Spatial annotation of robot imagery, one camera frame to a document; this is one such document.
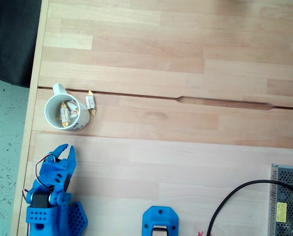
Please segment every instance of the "table edge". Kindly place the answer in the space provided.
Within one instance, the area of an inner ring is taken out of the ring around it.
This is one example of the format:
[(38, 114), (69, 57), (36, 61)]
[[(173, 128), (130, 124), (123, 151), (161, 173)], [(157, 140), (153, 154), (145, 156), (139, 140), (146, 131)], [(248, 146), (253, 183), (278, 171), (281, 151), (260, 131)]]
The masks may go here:
[(25, 174), (26, 174), (26, 168), (27, 168), (27, 162), (28, 162), (29, 144), (30, 144), (30, 137), (31, 137), (31, 131), (32, 131), (32, 124), (33, 124), (40, 64), (42, 59), (42, 49), (43, 49), (43, 43), (44, 43), (48, 6), (49, 6), (49, 0), (42, 0), (37, 38), (36, 38), (36, 47), (35, 47), (35, 54), (34, 54), (32, 76), (31, 76), (31, 82), (30, 82), (30, 88), (29, 88), (28, 107), (27, 107), (27, 113), (25, 118), (19, 170), (18, 170), (17, 182), (15, 187), (12, 219), (11, 219), (11, 226), (9, 231), (10, 236), (16, 236), (18, 234), (19, 218), (20, 218), (21, 205), (22, 205), (22, 199), (23, 199), (21, 192), (24, 187)]

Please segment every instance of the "mug rim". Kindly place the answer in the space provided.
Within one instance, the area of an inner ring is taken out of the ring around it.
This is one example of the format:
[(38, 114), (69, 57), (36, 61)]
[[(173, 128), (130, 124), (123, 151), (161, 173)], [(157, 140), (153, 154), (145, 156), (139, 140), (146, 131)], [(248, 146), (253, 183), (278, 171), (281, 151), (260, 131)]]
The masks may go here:
[[(51, 124), (51, 123), (49, 122), (49, 120), (47, 119), (47, 117), (46, 117), (46, 107), (47, 107), (48, 103), (49, 103), (50, 100), (52, 100), (54, 97), (59, 96), (59, 95), (68, 95), (68, 96), (72, 97), (73, 100), (75, 100), (75, 101), (77, 102), (78, 107), (79, 107), (80, 114), (78, 115), (78, 118), (77, 118), (77, 119), (76, 119), (71, 125), (69, 125), (68, 127), (62, 127), (62, 128), (56, 127), (56, 126), (54, 126), (53, 124)], [(54, 94), (51, 98), (48, 99), (48, 101), (46, 102), (45, 108), (44, 108), (44, 116), (45, 116), (46, 121), (47, 121), (47, 122), (48, 122), (53, 128), (61, 129), (61, 130), (69, 129), (69, 128), (71, 128), (71, 126), (75, 125), (75, 123), (77, 123), (77, 121), (79, 120), (80, 115), (81, 115), (81, 106), (80, 106), (79, 101), (78, 101), (74, 96), (72, 96), (72, 95), (70, 95), (70, 94), (68, 94), (68, 93)]]

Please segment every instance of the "metal power supply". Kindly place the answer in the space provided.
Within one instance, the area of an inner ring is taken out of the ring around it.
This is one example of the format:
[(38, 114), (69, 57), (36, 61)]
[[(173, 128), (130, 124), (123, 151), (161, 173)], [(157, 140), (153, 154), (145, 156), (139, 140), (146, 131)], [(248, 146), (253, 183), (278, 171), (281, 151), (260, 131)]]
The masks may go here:
[[(271, 179), (293, 186), (293, 166), (272, 165)], [(271, 184), (269, 236), (293, 236), (293, 192)]]

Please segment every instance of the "gold candy wrapper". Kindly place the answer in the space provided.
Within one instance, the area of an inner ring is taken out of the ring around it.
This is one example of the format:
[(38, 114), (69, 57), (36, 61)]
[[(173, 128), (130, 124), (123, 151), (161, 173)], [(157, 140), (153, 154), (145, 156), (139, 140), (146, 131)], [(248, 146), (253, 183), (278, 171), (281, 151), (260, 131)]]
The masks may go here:
[(61, 122), (63, 127), (68, 127), (70, 123), (69, 110), (64, 102), (62, 102), (60, 107)]
[(79, 106), (75, 101), (73, 101), (73, 100), (68, 101), (67, 106), (70, 108), (70, 110), (75, 111), (77, 113), (77, 115), (79, 115), (79, 112), (80, 112)]
[(96, 107), (94, 101), (94, 95), (91, 90), (88, 91), (88, 96), (86, 96), (87, 107), (91, 111), (92, 115), (96, 115)]
[(77, 118), (78, 114), (76, 111), (69, 111), (70, 118)]

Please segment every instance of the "blue 3d printed part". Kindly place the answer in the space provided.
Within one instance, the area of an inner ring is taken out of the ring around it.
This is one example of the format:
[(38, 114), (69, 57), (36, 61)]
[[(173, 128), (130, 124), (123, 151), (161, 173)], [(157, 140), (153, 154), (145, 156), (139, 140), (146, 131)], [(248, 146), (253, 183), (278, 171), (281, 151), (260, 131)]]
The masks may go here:
[(48, 188), (35, 180), (27, 193), (29, 236), (80, 236), (88, 224), (80, 202), (69, 206), (72, 195), (66, 191), (77, 163), (73, 146), (67, 159), (59, 159), (67, 147), (50, 152), (41, 166), (38, 178)]
[(142, 236), (153, 231), (166, 231), (167, 236), (178, 236), (178, 216), (167, 206), (151, 206), (142, 217)]

